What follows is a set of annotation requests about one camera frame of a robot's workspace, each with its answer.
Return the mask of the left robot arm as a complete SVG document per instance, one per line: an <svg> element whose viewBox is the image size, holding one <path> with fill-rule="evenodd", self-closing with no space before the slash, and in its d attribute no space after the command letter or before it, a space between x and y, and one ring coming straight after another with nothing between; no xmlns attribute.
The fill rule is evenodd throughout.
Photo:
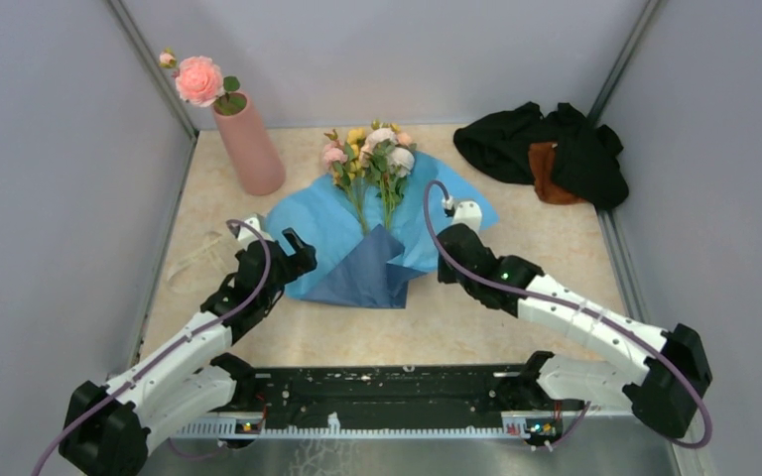
<svg viewBox="0 0 762 476"><path fill-rule="evenodd" d="M286 286L318 266L316 248L291 228L292 248L235 221L237 269L225 276L189 322L142 362L104 384L71 395L55 447L86 475L136 475L169 437L220 409L264 408L255 369L229 349L274 308Z"/></svg>

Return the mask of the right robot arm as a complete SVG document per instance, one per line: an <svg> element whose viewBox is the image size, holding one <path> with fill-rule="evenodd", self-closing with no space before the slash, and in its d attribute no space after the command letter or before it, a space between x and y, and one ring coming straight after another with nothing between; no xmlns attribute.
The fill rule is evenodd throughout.
<svg viewBox="0 0 762 476"><path fill-rule="evenodd" d="M476 231L457 223L432 236L438 279L458 284L487 308L546 327L598 355L596 361L544 359L519 382L525 405L582 400L629 409L675 445L697 449L713 436L703 400L713 380L699 333L672 330L613 312L571 292L538 265L496 256Z"/></svg>

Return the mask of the blue wrapping paper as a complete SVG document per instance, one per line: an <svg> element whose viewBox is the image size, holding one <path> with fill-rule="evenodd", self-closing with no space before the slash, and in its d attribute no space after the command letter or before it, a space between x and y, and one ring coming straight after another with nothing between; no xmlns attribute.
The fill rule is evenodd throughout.
<svg viewBox="0 0 762 476"><path fill-rule="evenodd" d="M481 225L498 221L491 203L468 181L440 160L419 152L407 178L404 199L383 225L383 203L377 190L366 190L363 211L369 226L364 233L354 206L328 175L279 201L265 218L265 229L280 236L293 229L316 249L317 267L286 287L288 297L332 305L365 308L403 308L409 281L432 273L439 252L428 229L450 225L442 206L443 193L429 181L442 182L456 199L471 199L482 211Z"/></svg>

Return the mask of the mixed flower bouquet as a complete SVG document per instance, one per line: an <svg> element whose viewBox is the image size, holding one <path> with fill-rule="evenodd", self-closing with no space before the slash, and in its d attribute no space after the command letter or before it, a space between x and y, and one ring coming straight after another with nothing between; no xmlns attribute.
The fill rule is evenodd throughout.
<svg viewBox="0 0 762 476"><path fill-rule="evenodd" d="M369 130L354 128L341 137L335 129L323 134L321 162L332 184L354 207L361 232L370 226L364 211L366 193L374 188L381 200L382 223L392 227L404 200L408 177L416 164L417 143L395 123L375 120Z"/></svg>

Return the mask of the cream ribbon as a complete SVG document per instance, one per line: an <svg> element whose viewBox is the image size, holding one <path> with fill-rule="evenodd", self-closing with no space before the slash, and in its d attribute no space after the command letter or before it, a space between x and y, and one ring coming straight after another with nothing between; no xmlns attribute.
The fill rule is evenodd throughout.
<svg viewBox="0 0 762 476"><path fill-rule="evenodd" d="M230 237L216 230L202 236L199 247L173 263L166 274L166 286L174 295L190 295L207 291L212 280L221 278L230 269L224 254L230 249Z"/></svg>

